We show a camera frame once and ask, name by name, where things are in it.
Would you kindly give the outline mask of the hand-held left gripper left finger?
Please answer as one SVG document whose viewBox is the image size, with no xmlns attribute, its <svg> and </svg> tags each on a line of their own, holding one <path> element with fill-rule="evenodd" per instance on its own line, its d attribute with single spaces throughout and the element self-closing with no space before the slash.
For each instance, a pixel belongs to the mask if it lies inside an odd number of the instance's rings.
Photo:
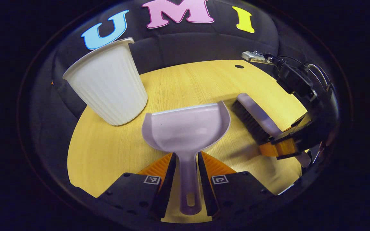
<svg viewBox="0 0 370 231">
<path fill-rule="evenodd" d="M 125 172 L 96 199 L 96 212 L 115 222 L 160 221 L 165 217 L 176 154 L 169 153 L 137 173 Z"/>
</svg>

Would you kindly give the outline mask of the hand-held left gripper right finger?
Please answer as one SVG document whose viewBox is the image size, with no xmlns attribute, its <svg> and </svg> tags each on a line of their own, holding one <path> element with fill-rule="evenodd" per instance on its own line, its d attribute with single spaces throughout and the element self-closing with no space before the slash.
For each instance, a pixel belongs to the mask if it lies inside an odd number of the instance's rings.
<svg viewBox="0 0 370 231">
<path fill-rule="evenodd" d="M 250 172 L 236 172 L 231 167 L 199 152 L 197 165 L 200 172 L 207 215 L 213 219 L 236 219 L 249 213 L 256 214 L 276 197 Z"/>
</svg>

